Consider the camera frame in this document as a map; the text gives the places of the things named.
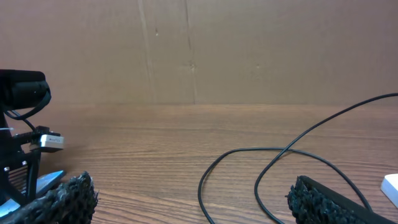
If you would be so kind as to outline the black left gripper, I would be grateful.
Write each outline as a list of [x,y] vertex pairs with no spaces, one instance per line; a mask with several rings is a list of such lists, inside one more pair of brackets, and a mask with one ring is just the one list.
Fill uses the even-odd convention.
[[31,151],[29,146],[44,134],[61,136],[45,126],[15,135],[11,134],[11,128],[1,128],[1,193],[19,205],[36,198],[41,154],[46,152]]

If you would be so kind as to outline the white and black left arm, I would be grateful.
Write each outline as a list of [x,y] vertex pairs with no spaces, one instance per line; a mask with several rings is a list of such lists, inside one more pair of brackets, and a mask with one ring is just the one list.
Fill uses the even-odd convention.
[[28,121],[51,99],[43,72],[1,70],[1,205],[35,200],[41,154],[64,148],[61,134]]

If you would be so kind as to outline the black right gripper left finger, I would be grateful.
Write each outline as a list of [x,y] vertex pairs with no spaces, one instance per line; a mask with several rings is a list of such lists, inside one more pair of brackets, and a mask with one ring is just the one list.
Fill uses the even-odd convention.
[[2,224],[90,224],[98,192],[87,171],[1,219]]

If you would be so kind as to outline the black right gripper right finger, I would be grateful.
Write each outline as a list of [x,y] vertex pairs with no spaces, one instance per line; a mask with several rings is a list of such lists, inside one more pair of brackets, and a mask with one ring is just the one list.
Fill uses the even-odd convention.
[[299,224],[396,224],[305,175],[286,197]]

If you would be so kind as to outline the blue Galaxy smartphone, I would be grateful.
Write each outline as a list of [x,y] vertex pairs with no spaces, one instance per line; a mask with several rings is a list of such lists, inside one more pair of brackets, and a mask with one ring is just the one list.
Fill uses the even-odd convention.
[[[43,196],[47,191],[54,187],[60,180],[65,176],[66,172],[64,170],[56,171],[53,173],[42,175],[37,179],[37,198]],[[7,202],[1,205],[1,219],[14,213],[16,210],[20,209],[20,205],[9,199]]]

